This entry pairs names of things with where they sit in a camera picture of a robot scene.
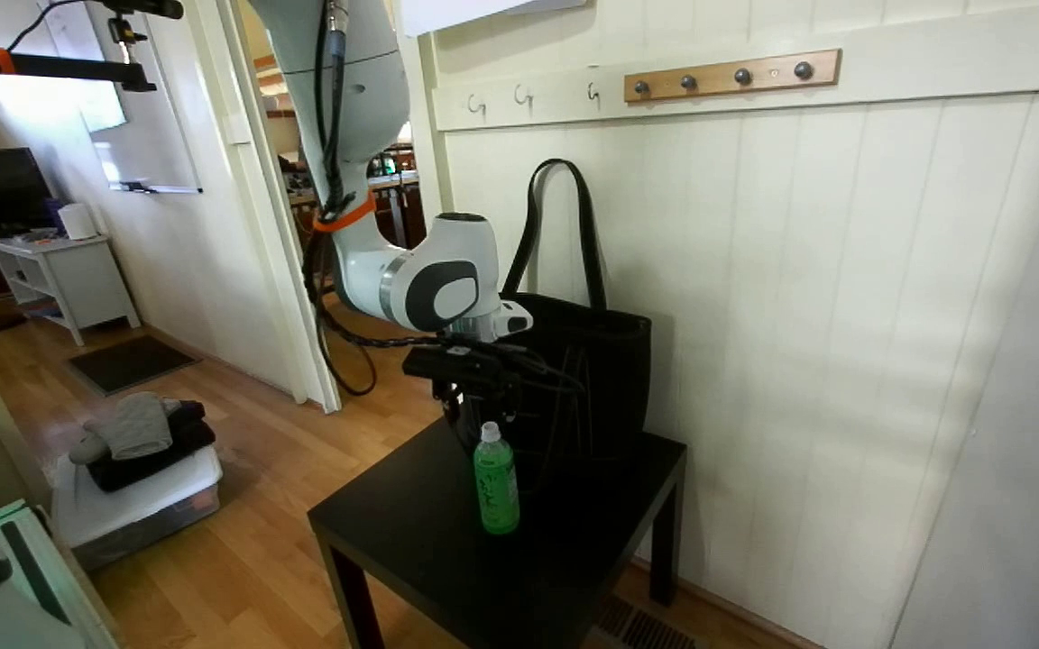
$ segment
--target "black table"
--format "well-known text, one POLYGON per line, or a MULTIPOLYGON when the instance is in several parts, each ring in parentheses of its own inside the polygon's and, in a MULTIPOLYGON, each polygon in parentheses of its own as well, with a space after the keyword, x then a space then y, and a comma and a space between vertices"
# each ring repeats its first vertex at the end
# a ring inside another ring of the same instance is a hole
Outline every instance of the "black table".
POLYGON ((652 599, 672 601, 683 453, 644 434, 612 488, 539 496, 487 537, 468 453, 444 420, 423 428, 311 507, 350 643, 382 646, 369 569, 468 646, 581 646, 649 521, 652 599))

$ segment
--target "wooden floor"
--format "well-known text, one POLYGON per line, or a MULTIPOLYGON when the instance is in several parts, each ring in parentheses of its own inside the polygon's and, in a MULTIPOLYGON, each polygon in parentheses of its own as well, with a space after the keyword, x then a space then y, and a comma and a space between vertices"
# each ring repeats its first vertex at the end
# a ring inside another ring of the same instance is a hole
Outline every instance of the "wooden floor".
MULTIPOLYGON (((119 337, 129 337, 129 330, 92 327, 85 349, 119 337)), ((55 324, 0 330, 0 393, 38 460, 60 453, 79 420, 107 401, 64 363, 76 352, 82 349, 55 324)), ((286 393, 203 358, 136 386, 203 401, 226 474, 220 488, 225 507, 212 520, 92 575, 121 646, 347 646, 308 507, 439 416, 429 386, 398 371, 398 352, 375 349, 375 360, 380 390, 350 401, 339 416, 291 402, 286 393)), ((380 581, 373 581, 373 590, 385 646, 458 646, 380 581)), ((694 595, 683 595, 672 609, 649 604, 644 575, 635 566, 617 590, 706 649, 790 646, 694 595)))

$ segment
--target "bag handle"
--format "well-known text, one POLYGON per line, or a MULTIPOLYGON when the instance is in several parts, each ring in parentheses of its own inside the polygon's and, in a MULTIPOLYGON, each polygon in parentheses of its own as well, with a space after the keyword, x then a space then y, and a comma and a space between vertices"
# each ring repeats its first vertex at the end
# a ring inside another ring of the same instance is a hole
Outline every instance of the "bag handle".
POLYGON ((524 237, 518 237, 518 247, 516 247, 516 258, 512 258, 512 269, 504 279, 501 295, 507 295, 507 300, 516 295, 518 279, 524 279, 525 258, 530 258, 530 247, 542 237, 542 225, 543 225, 542 190, 543 190, 548 169, 554 169, 554 164, 567 164, 575 184, 578 184, 578 218, 581 218, 581 255, 586 255, 589 300, 592 300, 592 310, 605 310, 592 190, 589 190, 586 172, 570 160, 543 160, 530 172, 530 179, 525 179, 525 225, 524 225, 524 237))

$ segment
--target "doormat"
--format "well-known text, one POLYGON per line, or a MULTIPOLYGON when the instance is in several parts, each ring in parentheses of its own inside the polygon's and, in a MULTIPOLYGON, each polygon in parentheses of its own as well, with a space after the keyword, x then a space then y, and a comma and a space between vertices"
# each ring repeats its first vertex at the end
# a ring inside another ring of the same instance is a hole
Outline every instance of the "doormat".
POLYGON ((601 601, 586 649, 702 649, 702 643, 612 595, 601 601))
POLYGON ((67 360, 85 381, 103 393, 147 381, 155 375, 190 363, 187 352, 161 346, 159 337, 129 337, 67 360))

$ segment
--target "cable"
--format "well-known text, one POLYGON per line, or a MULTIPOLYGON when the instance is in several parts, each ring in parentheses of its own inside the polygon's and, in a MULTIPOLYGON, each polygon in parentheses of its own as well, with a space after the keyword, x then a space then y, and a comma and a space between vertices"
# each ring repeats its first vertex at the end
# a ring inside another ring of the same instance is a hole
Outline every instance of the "cable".
POLYGON ((8 42, 8 50, 16 50, 25 37, 34 37, 34 32, 47 20, 47 14, 59 12, 59 7, 64 7, 64 2, 82 2, 82 0, 49 0, 49 2, 8 42))

